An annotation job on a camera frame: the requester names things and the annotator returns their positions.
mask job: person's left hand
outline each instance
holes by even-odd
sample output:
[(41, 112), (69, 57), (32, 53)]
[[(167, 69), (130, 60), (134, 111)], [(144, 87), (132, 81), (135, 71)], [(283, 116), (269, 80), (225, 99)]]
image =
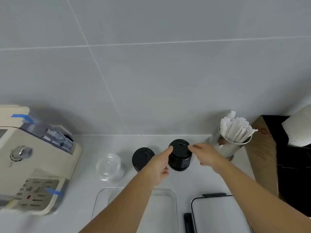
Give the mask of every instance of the person's left hand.
[(150, 177), (153, 185), (159, 185), (161, 181), (169, 175), (168, 162), (169, 155), (173, 152), (173, 146), (170, 146), (161, 154), (155, 155), (140, 171)]

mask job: coffee machine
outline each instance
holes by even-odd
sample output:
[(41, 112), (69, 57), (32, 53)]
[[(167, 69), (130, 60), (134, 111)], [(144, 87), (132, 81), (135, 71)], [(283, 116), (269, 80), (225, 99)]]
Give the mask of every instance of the coffee machine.
[(57, 209), (81, 146), (26, 106), (0, 105), (0, 208), (44, 215)]

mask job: backsplash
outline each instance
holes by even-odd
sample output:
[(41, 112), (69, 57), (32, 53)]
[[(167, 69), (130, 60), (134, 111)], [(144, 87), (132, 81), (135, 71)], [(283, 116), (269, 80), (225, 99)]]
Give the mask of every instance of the backsplash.
[(311, 0), (0, 0), (0, 104), (75, 134), (211, 134), (310, 97)]

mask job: blue tape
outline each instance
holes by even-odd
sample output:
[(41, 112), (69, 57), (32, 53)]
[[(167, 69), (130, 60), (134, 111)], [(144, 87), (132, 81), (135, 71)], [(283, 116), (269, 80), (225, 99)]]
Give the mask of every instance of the blue tape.
[(63, 192), (58, 191), (58, 190), (53, 190), (52, 188), (46, 188), (45, 190), (51, 194), (56, 194), (56, 195), (63, 195), (64, 194)]
[(23, 118), (30, 123), (35, 123), (28, 115), (26, 114), (12, 114), (11, 118)]

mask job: stainless steel container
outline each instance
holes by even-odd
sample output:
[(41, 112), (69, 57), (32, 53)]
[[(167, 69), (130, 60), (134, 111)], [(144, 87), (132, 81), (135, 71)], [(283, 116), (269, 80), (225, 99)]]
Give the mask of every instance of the stainless steel container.
[(252, 136), (247, 138), (247, 140), (242, 144), (231, 142), (220, 134), (220, 126), (218, 126), (216, 132), (209, 138), (208, 143), (225, 158), (232, 160), (235, 152), (247, 144), (251, 138)]

